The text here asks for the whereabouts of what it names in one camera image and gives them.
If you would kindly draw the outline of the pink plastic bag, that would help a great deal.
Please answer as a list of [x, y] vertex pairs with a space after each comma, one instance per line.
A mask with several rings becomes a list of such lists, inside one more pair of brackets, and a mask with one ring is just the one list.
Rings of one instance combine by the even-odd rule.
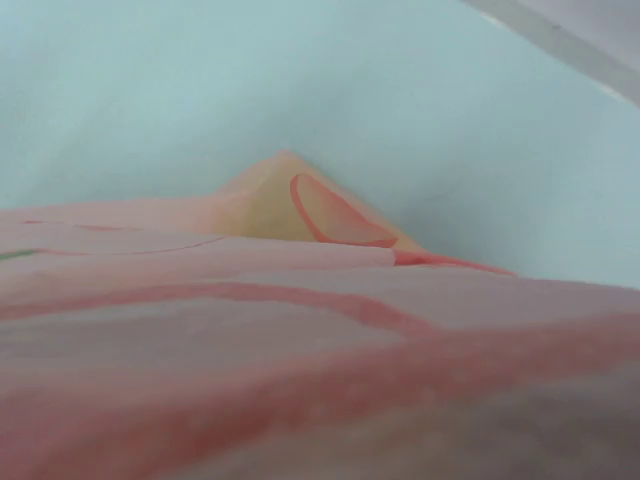
[[5, 479], [635, 479], [639, 293], [433, 254], [285, 153], [1, 214]]

